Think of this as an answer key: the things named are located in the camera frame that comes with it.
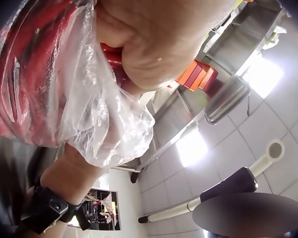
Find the metal rack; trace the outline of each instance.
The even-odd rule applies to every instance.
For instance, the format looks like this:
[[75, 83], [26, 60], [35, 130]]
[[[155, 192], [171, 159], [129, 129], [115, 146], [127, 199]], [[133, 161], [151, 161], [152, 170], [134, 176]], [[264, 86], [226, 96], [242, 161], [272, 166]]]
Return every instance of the metal rack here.
[[[232, 75], [242, 75], [281, 23], [283, 15], [284, 11], [275, 0], [259, 0], [243, 5], [212, 47], [205, 53], [202, 46], [196, 59], [214, 67], [219, 73], [217, 78], [223, 83]], [[204, 118], [204, 110], [210, 100], [201, 90], [190, 92], [179, 86], [153, 114], [156, 124], [150, 148], [140, 158], [138, 168], [129, 171], [139, 173], [167, 151], [190, 124]]]

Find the white wall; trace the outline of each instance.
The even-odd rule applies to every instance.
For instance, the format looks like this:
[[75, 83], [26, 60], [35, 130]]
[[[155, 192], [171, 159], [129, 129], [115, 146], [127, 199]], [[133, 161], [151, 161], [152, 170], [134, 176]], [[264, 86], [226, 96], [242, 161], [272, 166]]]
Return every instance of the white wall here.
[[138, 223], [143, 215], [138, 183], [130, 182], [129, 173], [109, 170], [109, 189], [118, 194], [120, 231], [82, 231], [68, 227], [64, 238], [147, 238], [145, 226]]
[[[298, 32], [291, 19], [281, 26], [288, 34], [263, 52], [263, 57], [284, 71], [283, 78], [263, 100], [250, 96], [250, 113], [243, 101], [217, 125], [199, 123], [208, 154], [197, 164], [183, 168], [175, 146], [140, 174], [144, 213], [155, 212], [184, 202], [234, 173], [250, 166], [267, 143], [280, 139], [285, 156], [257, 177], [257, 192], [274, 193], [298, 201]], [[190, 213], [146, 224], [149, 238], [203, 238]]]

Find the white pipe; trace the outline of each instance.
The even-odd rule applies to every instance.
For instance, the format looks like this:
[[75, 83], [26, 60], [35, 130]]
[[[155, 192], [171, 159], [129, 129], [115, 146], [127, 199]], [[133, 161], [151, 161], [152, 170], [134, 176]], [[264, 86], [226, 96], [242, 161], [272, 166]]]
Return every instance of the white pipe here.
[[285, 146], [280, 140], [272, 140], [266, 147], [266, 153], [260, 157], [255, 163], [253, 163], [249, 170], [255, 177], [261, 174], [273, 162], [279, 161], [285, 153]]
[[148, 216], [148, 221], [149, 222], [160, 221], [163, 219], [182, 215], [189, 211], [193, 211], [200, 203], [201, 203], [201, 200], [200, 200], [200, 197], [198, 197], [192, 201], [189, 201], [188, 203], [184, 203], [184, 204], [178, 205], [174, 208], [171, 208], [171, 209], [168, 209], [168, 210], [156, 213], [156, 214], [152, 214], [152, 215]]
[[[273, 162], [279, 161], [284, 156], [284, 153], [284, 144], [280, 140], [272, 140], [266, 147], [266, 153], [253, 163], [249, 167], [249, 170], [253, 173], [254, 177], [257, 177], [260, 173], [272, 165]], [[183, 203], [168, 210], [149, 215], [148, 222], [160, 221], [193, 211], [200, 203], [200, 197], [198, 197], [188, 203]]]

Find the plastic bag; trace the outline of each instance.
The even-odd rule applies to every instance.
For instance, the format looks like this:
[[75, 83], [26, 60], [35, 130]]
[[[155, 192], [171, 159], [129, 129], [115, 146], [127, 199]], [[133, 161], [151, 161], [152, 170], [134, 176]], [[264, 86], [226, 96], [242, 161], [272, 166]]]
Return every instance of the plastic bag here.
[[154, 119], [116, 84], [94, 19], [92, 0], [22, 3], [0, 32], [0, 135], [66, 141], [99, 167], [148, 149]]

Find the black object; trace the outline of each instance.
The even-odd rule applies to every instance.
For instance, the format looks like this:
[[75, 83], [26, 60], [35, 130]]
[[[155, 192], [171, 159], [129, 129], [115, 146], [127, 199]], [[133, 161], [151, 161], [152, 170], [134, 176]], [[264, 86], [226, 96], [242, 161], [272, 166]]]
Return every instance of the black object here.
[[201, 202], [213, 197], [231, 193], [252, 193], [258, 185], [252, 172], [246, 168], [240, 168], [231, 176], [204, 191], [200, 195]]
[[85, 217], [81, 204], [64, 202], [47, 187], [41, 187], [40, 178], [34, 186], [32, 203], [21, 215], [21, 221], [37, 234], [41, 234], [56, 221], [70, 222], [73, 217], [82, 230], [90, 228], [91, 223]]
[[139, 173], [132, 172], [131, 176], [130, 176], [130, 181], [132, 183], [135, 183], [137, 181], [138, 175], [139, 175]]
[[21, 215], [23, 224], [41, 234], [63, 216], [69, 206], [47, 187], [37, 186], [31, 204]]

